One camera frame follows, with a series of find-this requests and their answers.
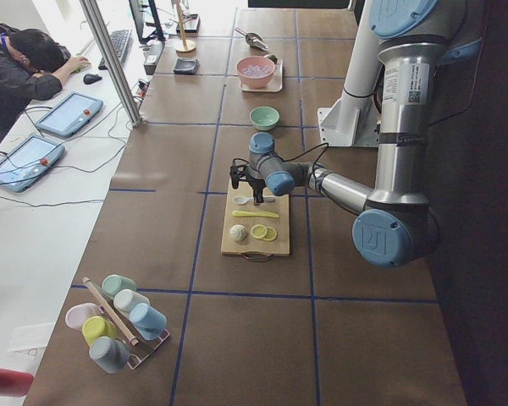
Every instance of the cup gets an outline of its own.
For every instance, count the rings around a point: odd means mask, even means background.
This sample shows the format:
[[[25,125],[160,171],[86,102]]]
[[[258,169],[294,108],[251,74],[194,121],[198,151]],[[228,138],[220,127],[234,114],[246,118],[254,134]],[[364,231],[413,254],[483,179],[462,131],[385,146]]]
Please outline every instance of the cup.
[[[28,372],[0,368],[0,396],[21,397],[28,393],[34,376]]]
[[[147,303],[139,303],[132,309],[130,321],[146,340],[158,338],[168,325],[166,316]]]
[[[125,317],[130,317],[130,312],[139,303],[151,304],[148,298],[131,289],[122,289],[115,295],[115,299],[113,299],[115,309],[120,311]]]
[[[88,354],[108,374],[122,370],[130,358],[130,351],[125,343],[105,336],[92,343]]]
[[[65,316],[66,326],[74,330],[83,328],[86,319],[94,315],[100,315],[101,311],[98,306],[93,303],[78,304],[68,310]]]
[[[114,299],[115,295],[123,289],[136,291],[137,285],[129,277],[121,277],[116,274],[109,275],[103,280],[102,290],[111,299]]]
[[[100,315],[94,315],[93,317],[88,318],[83,324],[81,331],[83,332],[83,337],[85,337],[86,343],[89,347],[99,337],[118,337],[117,327],[111,321],[105,317],[101,317]]]

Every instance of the computer mouse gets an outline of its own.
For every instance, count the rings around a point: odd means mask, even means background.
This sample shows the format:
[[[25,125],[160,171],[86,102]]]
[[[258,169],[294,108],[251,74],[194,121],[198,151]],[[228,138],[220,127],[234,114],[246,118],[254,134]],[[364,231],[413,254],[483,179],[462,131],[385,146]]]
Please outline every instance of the computer mouse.
[[[90,85],[98,80],[102,80],[102,76],[99,74],[86,74],[83,76],[83,83],[85,83],[85,85]]]

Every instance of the person's hand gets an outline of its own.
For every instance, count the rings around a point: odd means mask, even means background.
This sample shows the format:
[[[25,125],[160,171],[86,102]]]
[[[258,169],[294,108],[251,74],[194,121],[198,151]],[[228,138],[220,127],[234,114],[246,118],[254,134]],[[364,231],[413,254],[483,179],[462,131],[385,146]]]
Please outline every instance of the person's hand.
[[[86,65],[88,65],[90,62],[86,57],[83,57],[82,55],[78,55],[76,57],[71,57],[68,59],[68,62],[66,62],[65,66],[67,67],[68,71],[74,72],[77,69],[84,68]]]

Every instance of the cutting board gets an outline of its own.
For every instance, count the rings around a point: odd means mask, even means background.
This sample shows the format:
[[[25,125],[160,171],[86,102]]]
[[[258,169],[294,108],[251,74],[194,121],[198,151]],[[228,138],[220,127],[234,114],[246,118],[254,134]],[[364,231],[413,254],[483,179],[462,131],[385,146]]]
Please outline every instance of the cutting board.
[[[252,196],[252,188],[247,182],[239,182],[239,188],[233,189],[231,181],[228,185],[228,197],[224,213],[224,227],[222,230],[221,251],[224,255],[290,255],[290,197],[275,196],[274,202],[264,202],[254,206],[253,201],[245,205],[234,202],[236,196]],[[273,196],[266,188],[263,196]],[[279,218],[270,217],[234,217],[233,210],[242,211],[272,211],[279,214]],[[229,235],[229,229],[235,224],[242,224],[248,230],[248,237],[242,241],[234,241]],[[251,228],[255,224],[264,224],[277,230],[277,238],[274,241],[263,241],[251,236]]]

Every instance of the red cylinder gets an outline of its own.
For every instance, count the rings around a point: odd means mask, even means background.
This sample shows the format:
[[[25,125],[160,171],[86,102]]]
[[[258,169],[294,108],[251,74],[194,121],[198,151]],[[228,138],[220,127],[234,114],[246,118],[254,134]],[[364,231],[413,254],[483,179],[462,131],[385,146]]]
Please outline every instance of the red cylinder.
[[[34,376],[28,372],[0,368],[0,396],[21,397],[28,393]]]

